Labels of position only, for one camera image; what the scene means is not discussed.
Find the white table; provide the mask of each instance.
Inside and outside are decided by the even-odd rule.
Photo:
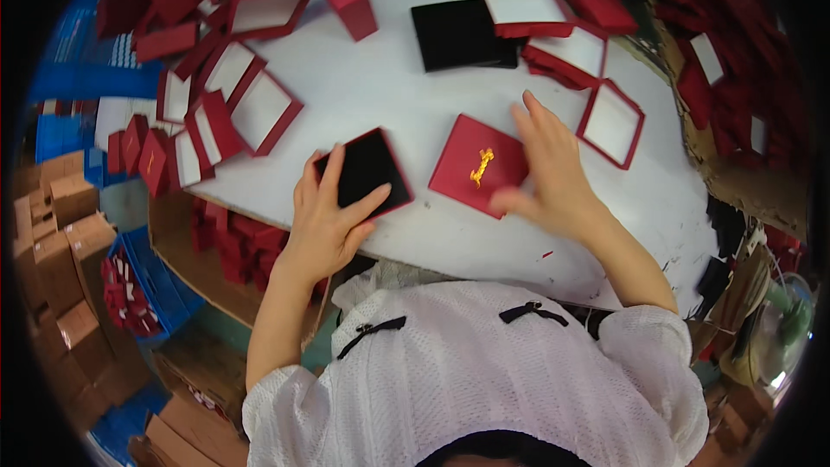
[[[192,190],[291,225],[291,194],[312,151],[381,125],[390,131],[417,198],[378,220],[365,252],[459,278],[532,285],[556,299],[619,308],[599,264],[580,246],[515,217],[497,221],[427,188],[460,112],[516,135],[508,107],[527,88],[575,130],[588,91],[531,76],[524,64],[425,74],[409,8],[447,0],[371,1],[379,31],[358,44],[325,0],[311,0],[293,34],[251,44],[306,107],[268,157],[236,157],[217,169],[215,180]],[[667,264],[685,315],[699,302],[694,286],[716,253],[706,188],[686,160],[671,89],[613,43],[607,76],[646,113],[645,128],[630,170],[618,170],[581,145],[583,166],[599,197],[661,266]]]

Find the blue crate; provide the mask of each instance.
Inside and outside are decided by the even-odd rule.
[[[159,316],[162,328],[158,335],[140,337],[136,340],[148,343],[161,342],[181,328],[204,305],[205,299],[194,293],[153,253],[146,225],[129,233],[119,233],[109,248],[108,256],[115,254],[122,246],[139,286],[151,308]]]
[[[95,144],[94,116],[61,116],[41,114],[37,117],[35,162],[40,164],[72,151],[83,150]]]
[[[167,404],[167,395],[153,383],[142,388],[123,405],[112,407],[89,430],[92,438],[122,465],[132,465],[127,452],[130,436],[144,434],[147,413],[159,414]]]
[[[137,179],[139,176],[128,177],[126,171],[109,173],[107,171],[106,152],[92,147],[84,150],[84,178],[91,185],[103,190],[107,186]]]

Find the finger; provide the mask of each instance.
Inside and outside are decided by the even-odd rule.
[[[511,114],[516,121],[516,129],[519,131],[519,137],[524,143],[524,154],[532,165],[534,161],[539,161],[545,155],[545,145],[530,116],[522,107],[513,103],[511,105]]]
[[[378,209],[378,206],[389,197],[390,192],[392,192],[392,185],[387,182],[375,188],[358,202],[346,206],[340,212],[344,225],[355,227],[365,221],[372,211]]]
[[[556,114],[546,109],[545,105],[540,103],[529,90],[525,90],[521,98],[524,101],[524,106],[530,112],[530,119],[533,121],[536,129],[539,130],[540,135],[549,144],[557,144],[559,138],[557,134],[557,130],[559,129],[558,125],[561,125],[562,122],[556,117]]]
[[[337,201],[337,184],[340,182],[340,172],[343,171],[344,158],[343,145],[337,143],[329,153],[326,172],[323,173],[323,179],[319,182],[319,192],[335,202]]]
[[[376,229],[372,222],[365,222],[352,228],[346,235],[346,241],[343,244],[343,251],[346,253],[346,258],[351,260],[354,254],[358,252],[360,244],[363,244],[366,237]]]
[[[490,208],[498,213],[513,213],[531,222],[539,220],[539,202],[518,188],[504,188],[493,193]]]

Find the stack of red boxes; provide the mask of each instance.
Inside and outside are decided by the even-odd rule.
[[[104,301],[115,326],[127,328],[135,337],[152,337],[161,332],[159,316],[135,281],[123,247],[101,262],[101,277]]]
[[[355,40],[377,30],[368,0],[328,1]],[[268,155],[303,104],[242,41],[289,35],[308,2],[100,0],[99,38],[130,34],[138,62],[158,58],[167,66],[160,74],[157,119],[136,116],[124,133],[109,139],[114,157],[109,172],[140,173],[151,195],[158,196],[212,178],[213,167],[231,157],[228,148],[252,157]],[[237,75],[238,68],[245,72]],[[224,105],[206,98],[219,91]],[[177,141],[156,122],[181,125],[188,140]],[[199,154],[198,164],[188,158],[191,146]],[[228,240],[232,237],[223,238],[231,249],[236,247]]]
[[[268,286],[274,262],[290,235],[199,197],[193,197],[190,230],[193,250],[217,248],[227,281],[244,285],[253,280],[260,292]],[[325,293],[328,282],[317,283],[316,296]]]

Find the blue plastic crate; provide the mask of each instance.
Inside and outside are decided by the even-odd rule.
[[[96,147],[84,149],[84,178],[99,190],[107,186],[120,184],[139,176],[128,177],[126,171],[109,173],[107,171],[106,152]]]
[[[136,340],[153,343],[163,341],[181,328],[204,305],[204,297],[194,293],[153,253],[146,225],[129,233],[119,233],[109,248],[108,256],[115,254],[122,246],[139,286],[151,308],[159,316],[162,328],[158,335],[139,337]]]
[[[130,436],[144,434],[147,413],[159,414],[167,404],[167,395],[153,383],[142,388],[120,407],[112,407],[89,430],[92,437],[122,465],[132,465],[127,452]]]

